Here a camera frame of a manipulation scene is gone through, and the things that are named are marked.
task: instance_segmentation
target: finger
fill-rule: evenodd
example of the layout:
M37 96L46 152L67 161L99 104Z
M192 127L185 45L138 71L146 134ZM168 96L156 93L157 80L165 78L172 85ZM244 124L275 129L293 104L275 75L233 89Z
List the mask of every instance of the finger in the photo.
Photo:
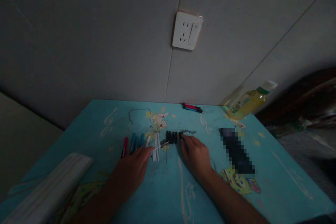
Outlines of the finger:
M186 135L182 135L182 138L184 139L185 143L187 144L188 148L195 148L195 144L194 142L190 139L189 136Z
M139 164L140 167L142 167L144 165L145 161L148 159L152 150L154 150L153 146L143 149L143 151L140 153L140 155L137 158L138 164Z
M134 158L137 158L140 154L141 154L141 152L142 152L142 150L144 149L144 147L140 147L140 148L138 148L134 153L133 153L133 157Z
M201 145L202 142L200 140L198 140L196 137L194 136L190 136L190 139L192 140L192 142L195 144L195 145Z
M149 161L149 157L146 159L146 161L144 162L143 166L141 167L140 174L139 174L141 182L145 178L148 161Z
M184 156L184 159L188 161L189 159L188 150L183 140L181 141L181 149L182 149L182 154Z

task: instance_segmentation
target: blue pen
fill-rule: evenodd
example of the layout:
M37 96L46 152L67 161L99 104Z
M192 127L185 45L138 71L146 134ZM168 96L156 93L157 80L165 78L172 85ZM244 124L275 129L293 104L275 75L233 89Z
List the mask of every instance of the blue pen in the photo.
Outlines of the blue pen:
M186 110L195 111L195 112L198 112L198 113L203 113L203 110L199 110L199 109L191 109L191 108L188 108L188 107L185 107L185 106L183 106L182 108L186 109Z
M133 152L134 152L135 138L136 138L136 134L133 133L133 135L132 135L132 145L131 145L131 154L133 154Z
M139 137L137 136L136 137L136 140L135 140L135 147L134 147L134 151L136 151L139 147L139 143L140 143L140 140L139 140Z
M141 147L141 146L143 146L144 145L144 140L145 140L145 134L144 133L142 133L141 134L141 141L140 141L140 145L139 145L139 147Z

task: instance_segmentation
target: electrical outlet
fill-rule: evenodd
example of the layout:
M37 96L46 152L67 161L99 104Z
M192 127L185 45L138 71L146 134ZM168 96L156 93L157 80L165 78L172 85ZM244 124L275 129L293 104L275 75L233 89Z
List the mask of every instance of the electrical outlet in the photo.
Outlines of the electrical outlet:
M203 24L203 18L184 12L177 12L173 46L188 50L194 50Z

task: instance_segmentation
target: bottle cap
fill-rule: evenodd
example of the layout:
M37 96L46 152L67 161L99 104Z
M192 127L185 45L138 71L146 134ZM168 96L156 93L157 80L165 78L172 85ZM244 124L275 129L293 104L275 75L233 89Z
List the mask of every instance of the bottle cap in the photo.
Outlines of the bottle cap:
M262 86L261 88L266 90L266 91L269 91L271 92L274 88L276 88L278 86L278 84L274 81L266 81Z

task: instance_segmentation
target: plastic bottle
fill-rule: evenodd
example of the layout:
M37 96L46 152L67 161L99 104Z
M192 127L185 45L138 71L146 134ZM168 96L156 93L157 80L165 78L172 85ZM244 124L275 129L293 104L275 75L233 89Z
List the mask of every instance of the plastic bottle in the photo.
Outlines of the plastic bottle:
M269 80L256 90L246 92L228 110L227 114L233 120L240 120L266 102L266 96L277 87L277 83Z

